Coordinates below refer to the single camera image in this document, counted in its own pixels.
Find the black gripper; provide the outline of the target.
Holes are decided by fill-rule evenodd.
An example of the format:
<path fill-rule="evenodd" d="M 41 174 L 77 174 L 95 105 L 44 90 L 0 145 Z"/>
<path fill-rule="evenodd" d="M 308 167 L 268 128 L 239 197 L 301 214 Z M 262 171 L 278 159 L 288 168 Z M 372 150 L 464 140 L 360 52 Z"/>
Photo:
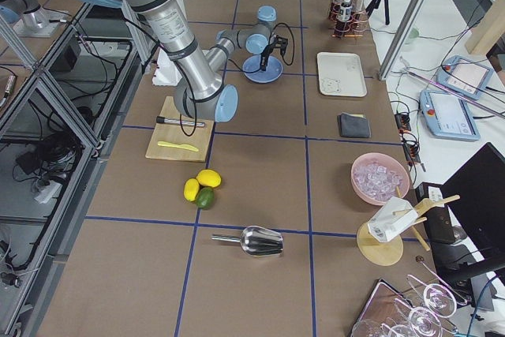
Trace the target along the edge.
<path fill-rule="evenodd" d="M 260 55 L 260 70 L 265 71 L 267 69 L 269 55 L 272 54 L 275 49 L 279 49 L 280 54 L 283 57 L 286 53 L 287 46 L 287 38 L 275 36 L 273 40 L 264 48 L 263 53 Z"/>

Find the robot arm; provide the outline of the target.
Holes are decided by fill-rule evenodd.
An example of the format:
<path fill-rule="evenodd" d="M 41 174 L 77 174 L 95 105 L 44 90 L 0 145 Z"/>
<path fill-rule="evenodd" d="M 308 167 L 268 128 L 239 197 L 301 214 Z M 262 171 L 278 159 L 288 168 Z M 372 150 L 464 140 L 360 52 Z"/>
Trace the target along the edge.
<path fill-rule="evenodd" d="M 187 117 L 228 122 L 238 106 L 238 91 L 224 84 L 217 71 L 233 48 L 221 39 L 204 53 L 191 31 L 177 0 L 81 0 L 91 4 L 119 8 L 128 2 L 135 13 L 149 23 L 169 59 L 182 75 L 176 87 L 174 103 Z"/>
<path fill-rule="evenodd" d="M 246 29 L 228 29 L 221 31 L 216 36 L 216 43 L 210 52 L 220 49 L 225 54 L 225 59 L 240 49 L 246 49 L 250 54 L 259 59 L 256 69 L 247 70 L 247 73 L 265 72 L 268 60 L 275 49 L 281 55 L 286 53 L 288 39 L 275 33 L 277 11 L 273 6 L 261 6 L 256 13 L 256 24 Z"/>

